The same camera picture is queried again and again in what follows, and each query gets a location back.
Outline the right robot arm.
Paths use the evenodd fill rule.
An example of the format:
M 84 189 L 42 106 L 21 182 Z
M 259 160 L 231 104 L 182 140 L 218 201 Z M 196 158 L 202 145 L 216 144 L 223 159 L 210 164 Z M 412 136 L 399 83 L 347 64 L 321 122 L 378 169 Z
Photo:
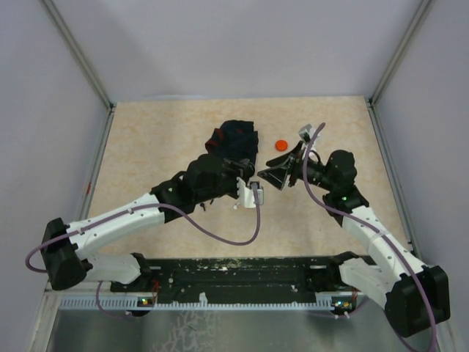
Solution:
M 354 287 L 381 308 L 393 330 L 411 337 L 451 317 L 446 272 L 429 266 L 403 247 L 376 217 L 355 184 L 357 169 L 351 152 L 335 150 L 327 163 L 306 155 L 299 142 L 290 152 L 266 163 L 259 177 L 277 188 L 302 181 L 306 188 L 325 190 L 318 203 L 339 226 L 357 239 L 376 268 L 352 252 L 332 258 L 328 284 L 336 290 Z

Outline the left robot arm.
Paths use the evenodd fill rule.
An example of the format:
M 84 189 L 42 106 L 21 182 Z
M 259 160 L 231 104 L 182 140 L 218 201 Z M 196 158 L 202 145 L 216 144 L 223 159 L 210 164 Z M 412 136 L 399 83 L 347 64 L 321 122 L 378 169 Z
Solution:
M 259 210 L 263 188 L 251 181 L 254 166 L 248 159 L 231 161 L 204 154 L 185 171 L 162 182 L 138 199 L 94 218 L 66 224 L 47 223 L 40 254 L 53 290 L 82 282 L 117 282 L 138 291 L 152 283 L 152 272 L 142 254 L 119 256 L 100 250 L 116 240 L 148 227 L 188 219 L 197 205 L 228 196 L 244 208 Z

